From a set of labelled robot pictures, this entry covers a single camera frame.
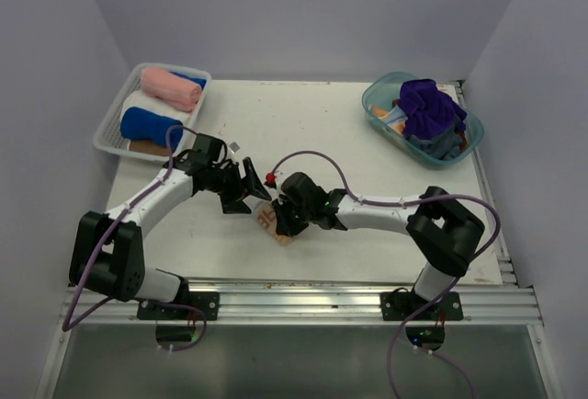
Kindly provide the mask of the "orange blue printed towel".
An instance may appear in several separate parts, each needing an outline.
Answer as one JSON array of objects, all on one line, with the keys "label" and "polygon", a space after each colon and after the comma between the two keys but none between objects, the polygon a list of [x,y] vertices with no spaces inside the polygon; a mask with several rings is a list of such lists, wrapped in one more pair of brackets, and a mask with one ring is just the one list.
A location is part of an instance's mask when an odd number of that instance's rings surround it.
[{"label": "orange blue printed towel", "polygon": [[277,233],[277,216],[269,201],[260,200],[253,209],[253,216],[262,229],[279,245],[289,245],[294,239]]}]

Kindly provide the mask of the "royal blue towel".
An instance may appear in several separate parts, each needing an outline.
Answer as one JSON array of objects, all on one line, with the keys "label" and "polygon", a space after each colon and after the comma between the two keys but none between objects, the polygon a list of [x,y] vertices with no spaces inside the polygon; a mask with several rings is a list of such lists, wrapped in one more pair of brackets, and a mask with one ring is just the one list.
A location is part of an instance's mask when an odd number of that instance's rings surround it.
[{"label": "royal blue towel", "polygon": [[120,121],[120,133],[123,138],[150,140],[160,146],[170,146],[175,150],[183,136],[183,123],[160,116],[141,108],[130,108]]}]

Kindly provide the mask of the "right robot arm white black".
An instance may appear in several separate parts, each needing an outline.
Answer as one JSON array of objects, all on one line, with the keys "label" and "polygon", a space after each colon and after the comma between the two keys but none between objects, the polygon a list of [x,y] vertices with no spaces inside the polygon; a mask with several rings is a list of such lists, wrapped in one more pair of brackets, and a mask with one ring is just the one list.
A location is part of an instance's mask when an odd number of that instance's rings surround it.
[{"label": "right robot arm white black", "polygon": [[327,192],[301,172],[289,177],[270,173],[266,184],[277,191],[272,208],[279,235],[295,237],[314,224],[323,230],[370,229],[411,237],[426,265],[413,285],[409,306],[423,319],[441,309],[439,293],[465,276],[485,232],[484,223],[460,202],[439,199],[447,194],[439,187],[429,187],[410,205],[401,199],[369,204],[343,188]]}]

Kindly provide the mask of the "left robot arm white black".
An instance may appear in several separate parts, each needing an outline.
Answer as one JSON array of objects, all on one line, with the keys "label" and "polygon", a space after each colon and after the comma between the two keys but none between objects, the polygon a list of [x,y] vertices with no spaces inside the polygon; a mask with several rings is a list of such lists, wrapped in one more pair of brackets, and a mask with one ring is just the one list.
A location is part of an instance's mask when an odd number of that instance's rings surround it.
[{"label": "left robot arm white black", "polygon": [[235,161],[223,140],[199,134],[191,148],[165,163],[134,197],[105,213],[90,211],[82,217],[71,283],[122,302],[157,301],[170,318],[185,316],[191,306],[187,281],[148,267],[143,242],[170,211],[201,191],[216,194],[225,214],[250,214],[255,200],[271,199],[250,158]]}]

